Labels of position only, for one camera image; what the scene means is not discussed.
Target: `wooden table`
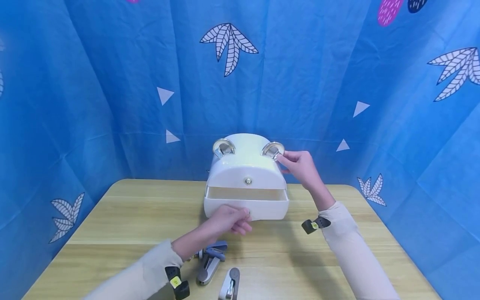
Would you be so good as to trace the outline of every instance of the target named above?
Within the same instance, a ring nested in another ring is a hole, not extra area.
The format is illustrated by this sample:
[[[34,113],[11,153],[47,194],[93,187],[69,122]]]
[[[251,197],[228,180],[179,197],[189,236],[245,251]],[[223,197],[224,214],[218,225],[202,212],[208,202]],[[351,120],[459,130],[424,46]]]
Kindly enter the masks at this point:
[[[205,182],[121,180],[115,183],[24,299],[81,299],[102,281],[129,266],[152,246],[175,239],[203,219]],[[321,232],[305,234],[301,223],[316,217],[310,195],[289,185],[290,208],[281,221],[253,222],[245,237],[225,236],[227,260],[207,286],[195,284],[198,261],[182,267],[189,279],[187,299],[218,298],[226,272],[241,272],[239,299],[354,299],[335,256]],[[357,221],[370,248],[402,300],[439,299],[360,193],[344,185],[329,186]],[[170,286],[151,299],[172,300]]]

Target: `blue backdrop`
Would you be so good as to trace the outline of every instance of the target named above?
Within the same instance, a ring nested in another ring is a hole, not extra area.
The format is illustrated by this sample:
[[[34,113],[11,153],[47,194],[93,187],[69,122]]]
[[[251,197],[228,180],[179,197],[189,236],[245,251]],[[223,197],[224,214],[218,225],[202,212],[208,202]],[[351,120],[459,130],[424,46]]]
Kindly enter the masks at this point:
[[[205,180],[212,142],[237,132],[309,150],[441,297],[476,299],[479,14],[477,0],[3,1],[0,299],[26,293],[111,184]]]

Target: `black wrist strap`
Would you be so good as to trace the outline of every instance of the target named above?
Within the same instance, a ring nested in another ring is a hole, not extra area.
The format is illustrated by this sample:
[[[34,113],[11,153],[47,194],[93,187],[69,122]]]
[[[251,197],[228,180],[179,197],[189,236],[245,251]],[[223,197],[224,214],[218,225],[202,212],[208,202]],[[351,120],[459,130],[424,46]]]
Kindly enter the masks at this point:
[[[165,268],[165,273],[173,287],[173,293],[176,300],[182,300],[190,296],[190,287],[188,281],[182,281],[180,275],[180,268],[169,266]]]
[[[316,231],[318,228],[326,228],[330,226],[332,222],[325,219],[324,217],[320,216],[315,219],[315,221],[306,220],[302,223],[302,228],[307,234],[311,234],[312,232]]]

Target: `white plastic box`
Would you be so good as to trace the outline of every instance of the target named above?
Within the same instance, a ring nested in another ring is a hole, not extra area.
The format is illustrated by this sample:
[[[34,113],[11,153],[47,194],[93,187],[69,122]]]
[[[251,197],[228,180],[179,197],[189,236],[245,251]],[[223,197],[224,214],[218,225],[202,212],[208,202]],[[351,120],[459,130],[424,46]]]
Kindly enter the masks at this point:
[[[222,204],[246,207],[252,220],[281,220],[288,211],[287,183],[276,162],[282,144],[249,133],[219,139],[206,184],[207,217]]]

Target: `right hand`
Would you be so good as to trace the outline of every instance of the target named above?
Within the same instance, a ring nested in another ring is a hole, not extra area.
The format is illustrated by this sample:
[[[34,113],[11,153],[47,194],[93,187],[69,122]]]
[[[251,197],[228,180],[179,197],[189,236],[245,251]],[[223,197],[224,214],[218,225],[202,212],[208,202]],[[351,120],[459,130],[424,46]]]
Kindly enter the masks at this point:
[[[308,151],[285,151],[283,155],[278,154],[276,157],[279,163],[288,169],[286,173],[291,173],[305,189],[311,191],[323,184]]]

